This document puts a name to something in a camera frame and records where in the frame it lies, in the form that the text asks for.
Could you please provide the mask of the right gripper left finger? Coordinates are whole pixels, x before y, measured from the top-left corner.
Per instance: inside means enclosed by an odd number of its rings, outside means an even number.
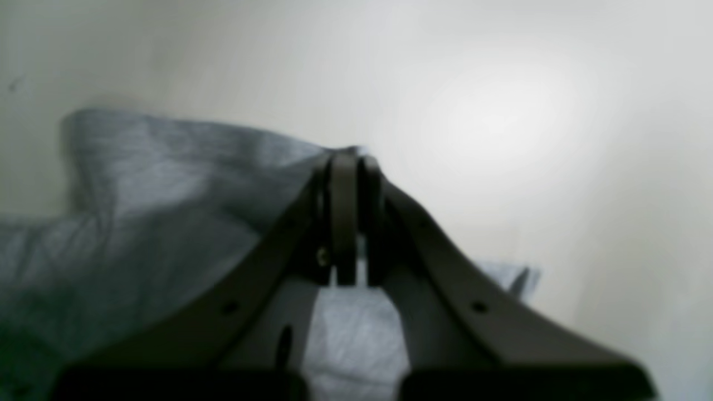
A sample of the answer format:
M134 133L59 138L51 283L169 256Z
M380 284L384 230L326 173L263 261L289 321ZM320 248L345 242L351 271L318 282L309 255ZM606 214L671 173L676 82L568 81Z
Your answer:
M358 165L318 161L244 261L158 324L66 368L52 400L308 400L300 374L321 287L355 285Z

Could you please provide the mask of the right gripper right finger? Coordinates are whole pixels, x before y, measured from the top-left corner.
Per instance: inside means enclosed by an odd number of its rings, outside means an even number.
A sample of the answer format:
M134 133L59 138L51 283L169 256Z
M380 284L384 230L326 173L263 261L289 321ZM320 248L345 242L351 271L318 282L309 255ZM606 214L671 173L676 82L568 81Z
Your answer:
M653 400L644 368L520 302L429 213L359 161L369 285L399 312L410 370L400 400Z

